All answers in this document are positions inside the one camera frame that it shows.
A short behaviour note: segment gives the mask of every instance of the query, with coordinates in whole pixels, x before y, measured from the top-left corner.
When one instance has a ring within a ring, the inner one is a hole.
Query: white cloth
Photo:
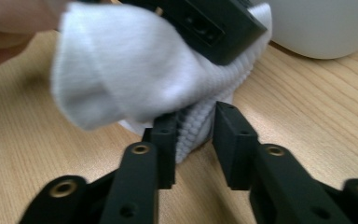
[[[245,80],[271,37],[269,5],[251,9],[268,30],[226,66],[191,49],[164,19],[127,5],[71,3],[52,70],[62,113],[92,130],[113,122],[141,133],[143,122],[181,110],[176,160],[201,144],[216,101]]]

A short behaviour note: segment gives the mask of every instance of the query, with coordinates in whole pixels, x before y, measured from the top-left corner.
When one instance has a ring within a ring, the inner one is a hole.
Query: white container
[[[333,59],[358,50],[358,0],[251,0],[268,2],[272,40],[298,54]]]

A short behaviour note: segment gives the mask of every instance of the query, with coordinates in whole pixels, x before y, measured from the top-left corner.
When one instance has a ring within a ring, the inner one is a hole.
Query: finger
[[[0,49],[9,49],[22,43],[29,42],[34,34],[8,34],[0,32]]]
[[[0,0],[0,31],[32,33],[54,29],[71,0]]]
[[[8,49],[0,49],[0,64],[22,53],[27,48],[30,41],[31,40]]]

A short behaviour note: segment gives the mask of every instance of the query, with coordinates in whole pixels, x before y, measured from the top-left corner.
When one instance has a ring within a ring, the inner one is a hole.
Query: table surface
[[[0,66],[0,223],[17,222],[58,176],[111,172],[140,140],[117,124],[87,133],[63,117],[49,93],[56,38],[43,33]],[[262,143],[290,149],[314,178],[340,189],[358,177],[358,52],[321,61],[271,44],[233,104]],[[227,187],[211,143],[178,164],[176,184],[159,195],[162,224],[255,223],[248,192]]]

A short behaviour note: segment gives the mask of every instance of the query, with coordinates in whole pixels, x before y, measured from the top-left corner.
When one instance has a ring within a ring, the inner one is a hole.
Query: wooden table
[[[39,35],[0,66],[0,223],[15,223],[37,192],[61,175],[94,181],[116,169],[140,137],[117,124],[86,133],[53,104],[49,69],[57,35]],[[289,148],[318,180],[341,188],[358,177],[358,52],[320,61],[268,46],[234,105],[262,143]],[[248,193],[226,187],[211,143],[176,168],[161,190],[160,223],[255,223]]]

